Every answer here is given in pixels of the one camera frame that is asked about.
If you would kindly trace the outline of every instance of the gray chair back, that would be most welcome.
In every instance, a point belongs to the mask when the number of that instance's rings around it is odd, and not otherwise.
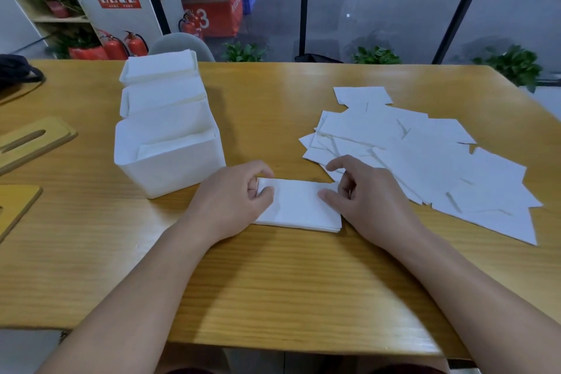
[[[197,54],[198,61],[215,62],[209,47],[200,38],[188,33],[171,33],[160,37],[148,51],[148,55],[166,52],[181,52],[190,49]]]

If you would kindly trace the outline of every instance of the table top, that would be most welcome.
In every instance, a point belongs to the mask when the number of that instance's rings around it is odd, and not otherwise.
[[[48,81],[0,105],[0,133],[47,115],[79,135],[0,176],[43,195],[0,244],[0,328],[74,328],[187,207],[196,187],[146,200],[113,163],[120,61],[36,61]],[[423,223],[561,322],[561,124],[483,66],[200,63],[228,165],[330,181],[298,138],[333,86],[385,86],[395,105],[458,119],[485,149],[528,166],[539,247],[413,205]],[[347,223],[339,234],[251,225],[195,270],[170,340],[325,353],[468,357],[424,289]]]

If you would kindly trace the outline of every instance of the forearm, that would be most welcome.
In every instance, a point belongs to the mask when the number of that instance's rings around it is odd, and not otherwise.
[[[184,230],[166,230],[38,373],[153,373],[187,282],[210,246],[189,240]]]
[[[483,374],[553,374],[561,326],[426,231],[394,256],[419,279]]]

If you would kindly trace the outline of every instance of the white container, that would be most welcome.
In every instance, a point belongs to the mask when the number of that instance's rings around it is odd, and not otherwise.
[[[197,54],[189,49],[158,55],[130,57],[119,81],[125,86],[179,74],[199,75]]]
[[[137,83],[123,89],[120,114],[124,119],[168,105],[203,100],[207,92],[200,75],[175,75]]]
[[[208,139],[212,130],[214,138]],[[206,136],[203,142],[138,157],[141,145],[173,141],[189,135]],[[207,99],[183,105],[170,105],[117,123],[115,164],[138,185],[147,198],[156,198],[200,183],[224,167],[220,132]]]

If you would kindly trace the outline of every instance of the fire extinguisher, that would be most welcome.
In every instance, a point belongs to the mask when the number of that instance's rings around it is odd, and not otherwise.
[[[135,56],[146,56],[148,55],[148,45],[146,41],[140,34],[133,33],[132,31],[127,31],[127,37],[124,38],[125,43],[129,47],[130,53]]]
[[[103,33],[102,38],[106,38],[107,41],[103,42],[103,49],[107,53],[109,59],[115,60],[127,60],[129,59],[129,51],[127,50],[127,46],[123,43],[123,41],[114,35],[99,30]]]
[[[183,18],[177,23],[179,31],[182,33],[192,34],[193,36],[202,38],[201,19],[192,10],[188,9],[183,15]]]

